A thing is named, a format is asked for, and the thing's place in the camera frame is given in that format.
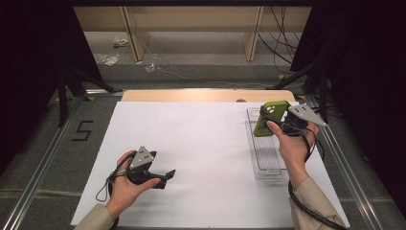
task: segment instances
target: white paper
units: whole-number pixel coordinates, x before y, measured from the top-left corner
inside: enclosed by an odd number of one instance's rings
[[[126,151],[156,150],[152,173],[176,169],[165,190],[149,190],[120,215],[121,226],[170,228],[293,227],[287,181],[256,180],[245,129],[246,109],[262,103],[118,103],[78,209],[77,225]],[[349,223],[320,154],[310,175]]]

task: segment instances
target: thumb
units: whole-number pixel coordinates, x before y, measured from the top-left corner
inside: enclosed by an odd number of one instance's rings
[[[266,124],[268,125],[269,129],[271,129],[271,131],[277,135],[277,137],[283,136],[283,132],[277,124],[271,121],[268,121]]]

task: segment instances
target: transparent tray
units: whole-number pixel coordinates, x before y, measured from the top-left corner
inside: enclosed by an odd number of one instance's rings
[[[256,137],[254,128],[259,118],[259,108],[247,108],[246,130],[250,146],[251,160],[256,179],[285,181],[287,171],[279,153],[278,138],[273,136]]]

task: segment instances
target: cable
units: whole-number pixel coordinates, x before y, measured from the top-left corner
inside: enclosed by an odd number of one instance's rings
[[[276,45],[275,45],[275,51],[277,50],[277,48],[278,48],[278,43],[280,43],[279,42],[279,38],[281,37],[281,34],[280,34],[280,36],[278,37],[278,39],[277,39],[277,43],[276,43]],[[284,74],[288,74],[288,75],[292,75],[292,74],[294,74],[294,73],[291,73],[291,72],[284,72],[283,70],[281,70],[279,67],[278,67],[278,65],[277,65],[277,63],[276,63],[276,57],[275,57],[275,54],[276,54],[276,52],[274,52],[274,66],[277,68],[277,70],[279,70],[281,73],[284,73]]]
[[[290,45],[289,40],[287,39],[286,34],[284,32],[284,15],[285,15],[285,12],[286,12],[286,7],[285,6],[281,7],[281,19],[282,19],[281,24],[280,24],[277,16],[275,15],[273,8],[270,7],[270,9],[271,9],[271,12],[272,12],[272,14],[273,14],[273,16],[275,18],[275,21],[277,22],[277,25],[278,25],[278,27],[280,29],[280,34],[279,34],[279,37],[278,37],[277,41],[280,42],[280,37],[281,37],[281,35],[283,35],[285,44],[288,44],[288,46],[286,46],[286,50],[287,50],[288,54],[290,55],[290,57],[293,58],[292,55],[290,54],[289,47],[291,48],[291,52],[293,53],[293,55],[295,54],[295,52],[293,51],[292,46]]]
[[[269,32],[269,35],[270,35],[274,40],[278,41],[278,40],[272,35],[272,33]],[[281,41],[278,41],[278,42],[279,42],[280,44],[282,44],[282,45],[289,46],[289,47],[291,47],[291,48],[293,48],[293,49],[297,49],[296,46],[293,46],[293,45],[290,45],[290,44],[286,44],[286,43],[281,42]]]
[[[298,39],[298,41],[300,41],[301,39],[298,37],[298,35],[296,34],[296,33],[293,33],[295,36],[296,36],[296,38]]]
[[[107,191],[109,191],[110,194],[111,194],[110,186],[114,183],[114,180],[116,179],[117,176],[122,176],[121,173],[117,173],[117,172],[119,171],[120,167],[123,165],[123,163],[124,163],[127,159],[129,159],[129,158],[131,158],[131,157],[134,157],[136,153],[137,153],[137,151],[135,150],[135,151],[133,151],[131,154],[127,155],[127,156],[123,159],[123,161],[120,162],[120,164],[116,167],[116,169],[105,179],[104,186],[103,186],[103,187],[97,192],[97,194],[96,194],[96,200],[97,200],[97,201],[105,202],[105,201],[107,200]],[[104,199],[99,199],[99,194],[100,194],[100,193],[102,192],[102,190],[104,190],[104,189],[105,189],[105,197],[104,197]]]
[[[180,76],[173,72],[165,71],[165,70],[161,69],[161,67],[159,67],[158,65],[156,65],[156,66],[160,72],[162,72],[164,74],[174,75],[174,76],[176,76],[180,79],[184,79],[184,80],[201,81],[201,82],[205,82],[205,83],[227,83],[227,84],[239,85],[239,86],[243,86],[243,85],[260,85],[260,86],[265,86],[265,87],[274,86],[274,85],[262,84],[262,83],[235,83],[235,82],[230,82],[230,81],[225,81],[225,80],[202,80],[202,79],[188,78],[188,77]]]
[[[262,41],[262,43],[266,46],[266,48],[268,48],[268,50],[271,51],[274,55],[277,55],[279,58],[282,58],[287,63],[292,64],[292,61],[286,59],[285,57],[280,55],[276,50],[272,49],[268,44],[266,44],[266,42],[262,39],[262,36],[260,36],[260,34],[258,34],[258,37]]]
[[[310,130],[310,129],[308,129],[308,128],[307,128],[306,130],[309,130],[310,132],[313,133],[313,135],[314,135],[314,137],[315,137],[315,143],[321,144],[320,141],[318,141],[318,139],[316,138],[316,134],[315,134],[312,130]],[[307,148],[307,155],[306,155],[305,160],[304,160],[304,161],[306,162],[307,159],[308,159],[308,158],[310,157],[310,155],[312,154],[312,152],[314,151],[316,144],[314,144],[314,145],[313,145],[313,148],[311,149],[311,148],[310,148],[310,144],[308,143],[308,140],[307,140],[307,138],[305,137],[305,135],[302,135],[302,138],[304,139],[304,144],[306,145],[306,148]],[[323,216],[320,216],[319,214],[315,213],[315,212],[312,211],[311,209],[307,208],[304,204],[302,204],[301,201],[296,198],[295,193],[293,192],[293,186],[292,186],[292,183],[291,183],[290,180],[289,180],[289,182],[288,182],[288,192],[289,192],[289,195],[290,195],[291,199],[293,200],[293,202],[295,202],[295,204],[298,205],[298,207],[299,207],[301,210],[303,210],[305,213],[307,213],[308,215],[310,215],[310,216],[313,217],[314,219],[320,221],[322,224],[324,224],[324,225],[326,225],[326,226],[328,226],[328,227],[330,227],[330,228],[332,228],[332,229],[337,229],[337,230],[345,230],[345,229],[347,229],[347,228],[341,226],[340,224],[338,224],[338,223],[336,223],[336,222],[334,222],[334,221],[329,220],[328,218],[325,218],[325,217],[323,217]]]
[[[325,148],[323,147],[322,142],[321,142],[319,139],[316,138],[316,144],[319,144],[319,147],[320,147],[320,149],[321,149],[320,155],[321,155],[321,157],[322,157],[322,161],[325,161],[326,152],[325,152]]]
[[[305,60],[308,52],[313,48],[314,45],[316,45],[320,40],[322,40],[322,38],[325,37],[325,35],[327,35],[327,32],[324,32],[319,38],[317,38],[313,43],[311,43],[311,45],[307,47],[307,49],[304,52],[304,65],[307,65]]]

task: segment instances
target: finger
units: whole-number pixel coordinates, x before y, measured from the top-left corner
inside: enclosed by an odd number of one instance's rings
[[[275,124],[274,122],[271,122],[271,121],[267,122],[266,124],[271,129],[271,131],[275,135],[277,135],[277,137],[282,137],[283,136],[283,132],[282,132],[281,128],[277,124]]]
[[[141,193],[143,193],[144,191],[154,187],[155,185],[159,184],[159,182],[161,182],[160,178],[152,178],[147,180],[146,182],[144,182],[143,184],[138,186],[138,189],[141,190]]]
[[[309,122],[307,124],[307,128],[313,131],[315,134],[317,134],[317,132],[319,131],[319,128],[316,125],[314,125],[314,123]]]
[[[134,152],[134,151],[135,151],[135,150],[130,150],[130,151],[126,152],[124,155],[122,155],[122,157],[120,157],[120,159],[117,161],[117,165],[120,165],[120,163],[122,163],[122,162],[125,160],[125,158],[126,158],[129,154],[131,154],[132,152]],[[126,169],[126,168],[128,167],[128,162],[129,162],[129,159],[127,159],[127,160],[122,164],[121,169]]]

